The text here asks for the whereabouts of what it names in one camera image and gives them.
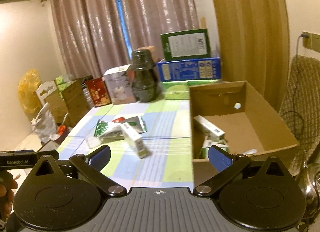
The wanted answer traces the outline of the person hand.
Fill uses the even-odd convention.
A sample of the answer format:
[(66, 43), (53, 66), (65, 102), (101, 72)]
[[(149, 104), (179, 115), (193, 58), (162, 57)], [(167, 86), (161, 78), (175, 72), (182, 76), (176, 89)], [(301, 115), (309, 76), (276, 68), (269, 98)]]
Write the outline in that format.
[(18, 188), (17, 180), (20, 174), (16, 177), (10, 172), (1, 171), (1, 221), (5, 222), (12, 211), (14, 201), (14, 190)]

